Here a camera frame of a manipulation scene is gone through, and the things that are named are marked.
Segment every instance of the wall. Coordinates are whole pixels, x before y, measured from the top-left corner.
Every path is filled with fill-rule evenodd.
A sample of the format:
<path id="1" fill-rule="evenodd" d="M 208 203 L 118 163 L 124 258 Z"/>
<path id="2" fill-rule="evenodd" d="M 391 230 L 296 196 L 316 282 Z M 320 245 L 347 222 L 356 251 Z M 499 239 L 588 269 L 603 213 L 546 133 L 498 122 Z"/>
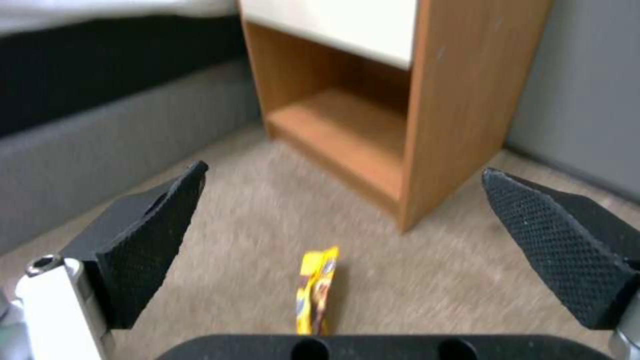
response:
<path id="1" fill-rule="evenodd" d="M 508 146 L 640 199 L 640 1 L 556 0 Z"/>
<path id="2" fill-rule="evenodd" d="M 0 254 L 258 119 L 241 58 L 3 138 Z"/>

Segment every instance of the carpet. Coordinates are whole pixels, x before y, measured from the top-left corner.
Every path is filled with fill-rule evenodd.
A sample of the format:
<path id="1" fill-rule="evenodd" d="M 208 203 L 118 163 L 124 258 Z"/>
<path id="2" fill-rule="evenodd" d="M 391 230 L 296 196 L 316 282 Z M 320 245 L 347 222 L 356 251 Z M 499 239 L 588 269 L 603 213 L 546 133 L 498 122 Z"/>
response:
<path id="1" fill-rule="evenodd" d="M 472 176 L 412 231 L 262 129 L 246 128 L 132 189 L 211 166 L 207 186 L 167 278 L 130 331 L 115 331 L 116 359 L 150 359 L 196 336 L 290 334 L 302 254 L 340 246 L 329 299 L 334 334 L 554 334 L 606 351 L 609 332 L 583 329 L 531 270 Z M 502 151 L 489 162 L 581 193 L 640 227 L 640 208 Z M 107 204 L 0 258 L 13 294 L 24 265 L 60 249 Z"/>

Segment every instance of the drawer front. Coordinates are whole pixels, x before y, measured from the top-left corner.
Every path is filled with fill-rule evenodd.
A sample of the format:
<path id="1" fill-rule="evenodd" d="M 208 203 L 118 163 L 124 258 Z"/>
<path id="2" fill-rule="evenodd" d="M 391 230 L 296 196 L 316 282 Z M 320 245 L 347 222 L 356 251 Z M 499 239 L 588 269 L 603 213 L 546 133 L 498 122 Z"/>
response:
<path id="1" fill-rule="evenodd" d="M 241 0 L 243 17 L 408 69 L 418 0 Z"/>

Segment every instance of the candy bar wrapper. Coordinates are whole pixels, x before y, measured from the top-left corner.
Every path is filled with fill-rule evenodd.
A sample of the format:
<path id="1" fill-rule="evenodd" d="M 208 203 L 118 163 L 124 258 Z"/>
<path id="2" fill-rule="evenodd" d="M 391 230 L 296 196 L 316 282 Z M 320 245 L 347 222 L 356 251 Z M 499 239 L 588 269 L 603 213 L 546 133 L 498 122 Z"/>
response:
<path id="1" fill-rule="evenodd" d="M 324 312 L 333 280 L 338 247 L 305 253 L 296 292 L 296 328 L 299 335 L 326 335 Z"/>

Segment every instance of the bedside table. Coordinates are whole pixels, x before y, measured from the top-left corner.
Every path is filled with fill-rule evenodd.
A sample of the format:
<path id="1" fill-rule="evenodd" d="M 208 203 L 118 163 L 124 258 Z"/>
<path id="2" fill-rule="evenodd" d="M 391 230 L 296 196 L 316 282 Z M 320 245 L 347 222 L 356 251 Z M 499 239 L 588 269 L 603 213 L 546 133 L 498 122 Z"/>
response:
<path id="1" fill-rule="evenodd" d="M 401 231 L 501 147 L 551 0 L 240 0 L 264 124 Z"/>

